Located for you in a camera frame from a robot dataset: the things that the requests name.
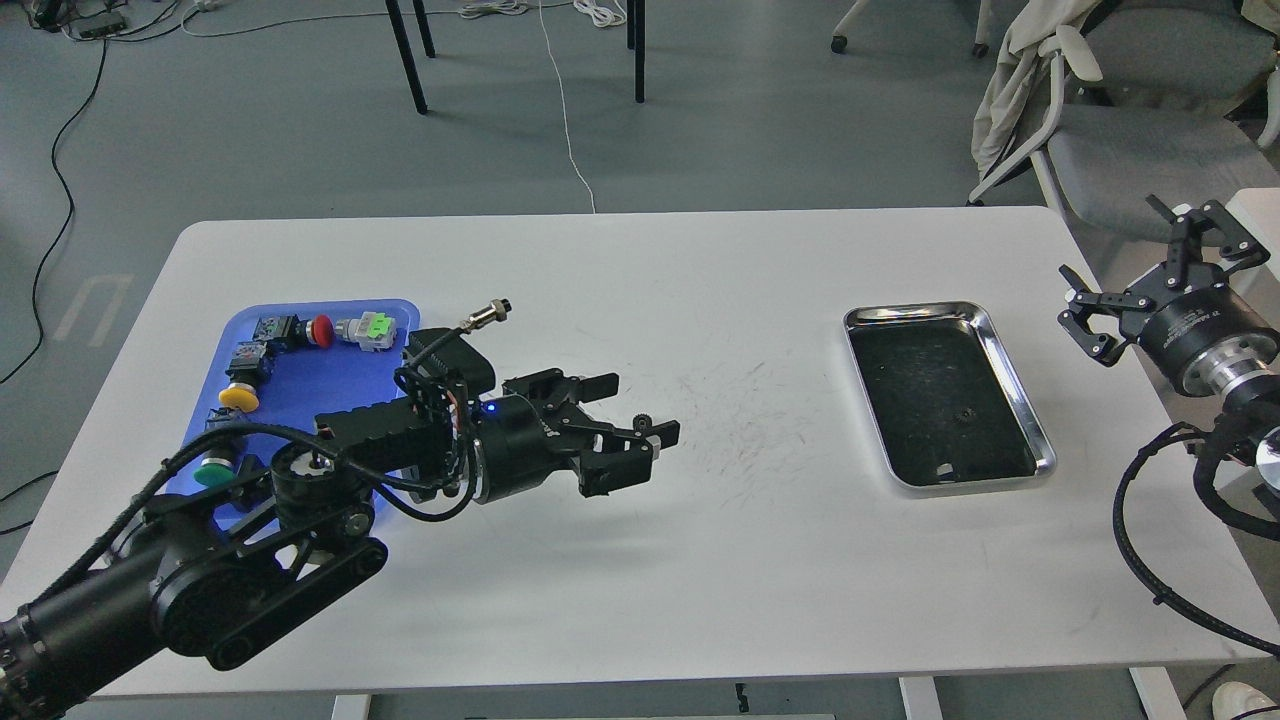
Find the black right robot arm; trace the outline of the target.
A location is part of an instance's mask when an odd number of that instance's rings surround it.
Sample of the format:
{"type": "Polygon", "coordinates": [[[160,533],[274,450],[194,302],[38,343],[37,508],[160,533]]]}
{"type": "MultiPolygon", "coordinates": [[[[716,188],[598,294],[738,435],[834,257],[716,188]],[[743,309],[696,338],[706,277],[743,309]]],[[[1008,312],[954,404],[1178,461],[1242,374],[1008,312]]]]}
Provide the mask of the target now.
{"type": "Polygon", "coordinates": [[[1276,643],[1206,612],[1158,578],[1126,529],[1130,483],[1162,448],[1184,443],[1196,460],[1192,486],[1204,507],[1233,529],[1279,538],[1277,331],[1230,283],[1236,273],[1267,263],[1270,252],[1217,201],[1170,208],[1149,195],[1147,202],[1170,228],[1164,261],[1119,292],[1096,292],[1071,268],[1060,266],[1070,290],[1059,324],[1098,364],[1112,366],[1134,346],[1178,395],[1215,397],[1222,407],[1212,428],[1179,421],[1138,451],[1114,498],[1114,537],[1156,605],[1276,656],[1276,643]]]}

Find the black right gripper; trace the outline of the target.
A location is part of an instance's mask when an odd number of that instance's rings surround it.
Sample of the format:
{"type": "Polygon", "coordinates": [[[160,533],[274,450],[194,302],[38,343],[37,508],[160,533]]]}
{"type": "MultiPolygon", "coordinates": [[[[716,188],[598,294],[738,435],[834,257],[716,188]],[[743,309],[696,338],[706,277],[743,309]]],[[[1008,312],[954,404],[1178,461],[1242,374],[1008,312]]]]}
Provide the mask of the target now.
{"type": "Polygon", "coordinates": [[[1179,395],[1228,396],[1277,357],[1277,332],[1229,283],[1265,264],[1265,246],[1219,201],[1147,204],[1170,224],[1166,260],[1135,281],[1135,293],[1096,292],[1061,265],[1068,306],[1059,324],[1084,355],[1114,366],[1134,342],[1179,395]],[[1112,318],[1119,334],[1094,331],[1112,318]]]}

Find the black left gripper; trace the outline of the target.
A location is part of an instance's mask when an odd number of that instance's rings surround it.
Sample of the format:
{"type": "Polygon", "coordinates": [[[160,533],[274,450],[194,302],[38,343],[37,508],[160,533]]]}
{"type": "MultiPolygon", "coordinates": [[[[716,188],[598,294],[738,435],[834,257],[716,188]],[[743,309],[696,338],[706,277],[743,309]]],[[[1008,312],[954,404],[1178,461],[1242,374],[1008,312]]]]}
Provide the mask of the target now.
{"type": "Polygon", "coordinates": [[[503,382],[502,396],[480,402],[479,503],[539,487],[552,473],[568,470],[585,498],[648,483],[663,448],[680,439],[677,420],[654,421],[648,436],[588,419],[579,405],[620,392],[620,375],[566,375],[545,369],[503,382]]]}

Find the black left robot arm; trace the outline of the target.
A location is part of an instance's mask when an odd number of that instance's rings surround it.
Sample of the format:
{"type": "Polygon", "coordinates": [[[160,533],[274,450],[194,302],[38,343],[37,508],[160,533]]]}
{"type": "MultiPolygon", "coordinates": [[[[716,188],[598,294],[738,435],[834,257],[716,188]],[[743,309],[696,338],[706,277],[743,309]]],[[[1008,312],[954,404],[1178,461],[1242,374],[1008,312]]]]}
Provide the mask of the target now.
{"type": "Polygon", "coordinates": [[[320,414],[311,432],[252,421],[248,401],[223,395],[206,429],[3,623],[3,716],[63,717],[163,651],[244,665],[385,566],[378,498],[439,523],[557,471],[586,498],[646,483],[680,424],[589,416],[585,404],[617,393],[614,373],[498,382],[466,336],[509,310],[497,299],[410,332],[399,396],[320,414]]]}

